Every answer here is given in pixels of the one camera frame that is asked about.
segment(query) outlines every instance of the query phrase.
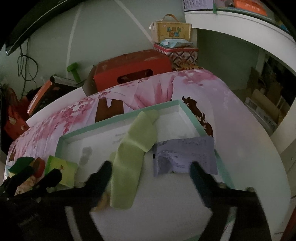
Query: paper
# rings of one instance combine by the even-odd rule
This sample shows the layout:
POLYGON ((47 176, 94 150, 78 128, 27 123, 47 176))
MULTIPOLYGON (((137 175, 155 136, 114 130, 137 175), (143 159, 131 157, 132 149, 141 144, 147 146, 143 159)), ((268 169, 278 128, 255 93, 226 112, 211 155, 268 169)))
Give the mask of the paper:
POLYGON ((173 139, 153 146, 154 176, 171 172, 189 173, 193 161, 197 161, 206 173, 218 174, 213 137, 173 139))

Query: green cloth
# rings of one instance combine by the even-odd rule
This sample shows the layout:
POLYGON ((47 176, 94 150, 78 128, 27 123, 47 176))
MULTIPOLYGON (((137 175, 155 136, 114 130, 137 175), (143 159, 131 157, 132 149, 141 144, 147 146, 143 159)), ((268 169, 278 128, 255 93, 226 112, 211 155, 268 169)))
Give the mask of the green cloth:
POLYGON ((19 157, 13 166, 8 169, 8 171, 13 174, 18 174, 34 160, 35 158, 30 156, 19 157))
POLYGON ((60 184, 73 188, 74 187, 74 177, 77 171, 77 163, 69 162, 55 156, 49 156, 46 167, 45 167, 45 175, 48 174, 52 169, 59 169, 62 173, 62 180, 60 184))
POLYGON ((133 205, 145 152, 157 140, 153 125, 158 112, 141 111, 122 139, 116 152, 111 153, 113 163, 111 178, 110 206, 129 209, 133 205))

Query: open box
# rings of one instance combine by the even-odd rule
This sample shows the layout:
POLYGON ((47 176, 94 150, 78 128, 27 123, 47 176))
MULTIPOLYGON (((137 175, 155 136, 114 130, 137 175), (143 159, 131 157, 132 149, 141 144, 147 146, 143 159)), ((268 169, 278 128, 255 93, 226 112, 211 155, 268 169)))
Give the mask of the open box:
MULTIPOLYGON (((116 151, 140 111, 158 110, 157 142, 206 135, 190 109, 179 100, 114 116, 61 136, 55 156, 78 164, 75 182, 84 182, 116 151), (88 161, 81 157, 88 150, 88 161)), ((216 154, 218 182, 231 179, 216 154)), ((204 230, 211 211, 206 208, 188 173, 153 177, 152 152, 145 154, 137 194, 128 210, 107 208, 92 213, 104 240, 187 240, 204 230)))

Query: shelf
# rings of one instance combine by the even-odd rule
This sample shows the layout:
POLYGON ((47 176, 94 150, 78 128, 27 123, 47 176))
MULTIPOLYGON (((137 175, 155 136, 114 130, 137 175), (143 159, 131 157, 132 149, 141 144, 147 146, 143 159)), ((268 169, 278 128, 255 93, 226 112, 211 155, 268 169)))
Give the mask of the shelf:
POLYGON ((279 27, 236 12, 190 11, 185 12, 187 23, 193 28, 229 34, 259 46, 296 71, 296 43, 291 35, 279 27))

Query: pink flower pattern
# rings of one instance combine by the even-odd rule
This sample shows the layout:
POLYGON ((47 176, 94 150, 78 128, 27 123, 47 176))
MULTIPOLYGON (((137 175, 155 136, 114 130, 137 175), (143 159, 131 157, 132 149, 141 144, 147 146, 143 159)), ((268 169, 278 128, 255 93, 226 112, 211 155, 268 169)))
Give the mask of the pink flower pattern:
POLYGON ((54 155, 61 135, 94 123, 98 101, 102 97, 122 100, 133 110, 170 101, 173 82, 177 77, 178 81, 181 80, 186 85, 199 86, 202 86, 202 80, 217 79, 211 72, 199 69, 159 74, 111 87, 52 114, 28 129, 12 143, 7 159, 16 147, 14 160, 24 155, 47 160, 49 155, 54 155))

